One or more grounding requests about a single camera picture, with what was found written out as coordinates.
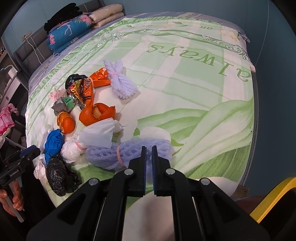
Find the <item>person's left hand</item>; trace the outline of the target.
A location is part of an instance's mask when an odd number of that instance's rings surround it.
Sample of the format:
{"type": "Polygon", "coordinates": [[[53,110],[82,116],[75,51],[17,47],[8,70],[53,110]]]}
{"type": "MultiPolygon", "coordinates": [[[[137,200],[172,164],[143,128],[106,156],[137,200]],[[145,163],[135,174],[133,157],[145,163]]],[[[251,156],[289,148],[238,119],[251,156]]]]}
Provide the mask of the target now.
{"type": "MultiPolygon", "coordinates": [[[[21,193],[21,187],[17,180],[13,182],[13,193],[14,193],[14,196],[12,198],[13,208],[15,210],[21,211],[23,209],[23,195],[21,193]]],[[[16,215],[14,211],[10,208],[9,204],[7,203],[6,197],[8,197],[6,190],[1,189],[0,190],[1,204],[7,213],[15,217],[16,215]]]]}

